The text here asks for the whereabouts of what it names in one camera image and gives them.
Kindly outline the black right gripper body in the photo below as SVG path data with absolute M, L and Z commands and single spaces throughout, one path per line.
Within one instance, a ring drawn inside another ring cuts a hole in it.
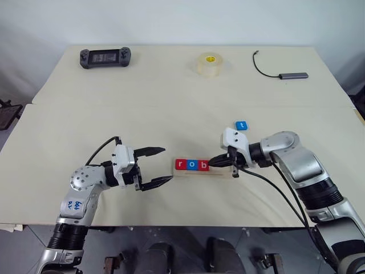
M 232 164 L 232 177 L 238 178 L 239 171 L 243 171 L 248 168 L 248 164 L 240 152 L 232 146 L 228 147 L 228 158 Z

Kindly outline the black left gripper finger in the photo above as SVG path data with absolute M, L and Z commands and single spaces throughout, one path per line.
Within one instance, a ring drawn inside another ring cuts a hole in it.
M 139 158 L 141 156 L 153 156 L 165 151 L 162 147 L 144 147 L 134 150 L 134 157 Z
M 173 175 L 162 176 L 159 178 L 154 178 L 148 183 L 141 184 L 141 191 L 148 191 L 162 186 L 163 184 L 169 182 L 173 179 Z

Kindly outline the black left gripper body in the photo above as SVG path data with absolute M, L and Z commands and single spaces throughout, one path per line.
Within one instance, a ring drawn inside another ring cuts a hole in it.
M 144 191 L 143 187 L 143 179 L 141 176 L 140 167 L 138 166 L 138 157 L 134 155 L 135 164 L 132 169 L 132 178 L 133 178 L 133 184 L 135 186 L 136 191 Z

